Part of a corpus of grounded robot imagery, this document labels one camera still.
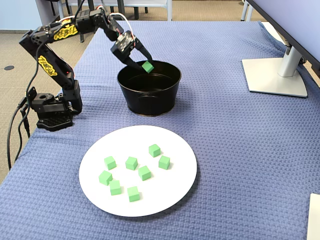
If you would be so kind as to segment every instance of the gray floor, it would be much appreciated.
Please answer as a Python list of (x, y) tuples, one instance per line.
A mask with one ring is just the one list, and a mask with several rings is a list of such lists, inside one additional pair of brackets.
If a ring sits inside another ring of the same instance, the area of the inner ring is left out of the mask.
[[(174, 21), (239, 21), (243, 4), (241, 1), (174, 1)], [(126, 15), (130, 20), (134, 19), (133, 8), (126, 8)], [(167, 11), (164, 8), (149, 8), (145, 14), (144, 8), (139, 9), (139, 20), (165, 21)], [(254, 11), (252, 21), (264, 21)], [(12, 114), (18, 102), (25, 94), (27, 84), (33, 76), (36, 68), (35, 60), (18, 44), (22, 34), (0, 34), (0, 183), (8, 173), (7, 164), (7, 131)], [(72, 67), (76, 65), (93, 34), (85, 35), (85, 42), (80, 43), (79, 37), (75, 36), (63, 41), (55, 42), (50, 47), (69, 63)], [(5, 71), (4, 67), (13, 65), (14, 69)], [(310, 71), (315, 80), (318, 78)], [(38, 92), (55, 94), (60, 87), (48, 75), (40, 69), (33, 86)], [(16, 118), (11, 135), (11, 158), (14, 158), (19, 147), (19, 136), (17, 126), (20, 116)], [(33, 132), (37, 122), (36, 114), (31, 111), (29, 115), (30, 128)], [(23, 132), (23, 145), (28, 140)]]

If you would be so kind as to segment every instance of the monitor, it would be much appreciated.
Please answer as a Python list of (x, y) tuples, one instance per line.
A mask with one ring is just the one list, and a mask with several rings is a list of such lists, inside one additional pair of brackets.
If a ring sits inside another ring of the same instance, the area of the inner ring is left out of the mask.
[(306, 97), (301, 56), (320, 76), (320, 0), (247, 0), (290, 43), (283, 58), (242, 60), (249, 90)]

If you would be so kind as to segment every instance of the monitor stand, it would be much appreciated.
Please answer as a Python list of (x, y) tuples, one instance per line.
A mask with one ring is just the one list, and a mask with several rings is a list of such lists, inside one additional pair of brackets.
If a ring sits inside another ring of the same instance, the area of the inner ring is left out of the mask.
[(306, 98), (306, 86), (297, 71), (301, 57), (292, 46), (283, 58), (243, 59), (249, 91)]

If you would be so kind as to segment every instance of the silver monitor stand base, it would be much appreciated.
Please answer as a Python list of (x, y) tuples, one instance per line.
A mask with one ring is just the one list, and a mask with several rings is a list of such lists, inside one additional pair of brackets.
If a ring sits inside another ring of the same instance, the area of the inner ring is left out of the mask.
[(283, 65), (289, 64), (285, 58), (243, 59), (249, 91), (306, 98), (305, 83), (296, 70), (299, 60), (300, 57), (296, 66), (291, 67), (289, 76), (280, 76), (287, 74), (281, 71)]

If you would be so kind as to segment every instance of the yellow logo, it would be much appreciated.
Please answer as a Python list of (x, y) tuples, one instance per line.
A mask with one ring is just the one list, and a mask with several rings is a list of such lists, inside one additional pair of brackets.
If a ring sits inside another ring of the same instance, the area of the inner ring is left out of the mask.
[[(70, 19), (62, 21), (62, 24), (66, 24), (66, 23), (70, 23)], [(62, 28), (58, 33), (54, 35), (53, 39), (54, 40), (65, 39), (77, 33), (78, 33), (78, 30), (76, 29), (76, 26), (74, 24), (66, 25), (65, 28)]]
[(54, 70), (54, 67), (50, 63), (48, 63), (47, 59), (44, 56), (41, 55), (38, 58), (38, 62), (50, 77), (58, 75), (58, 73), (56, 73), (56, 71)]

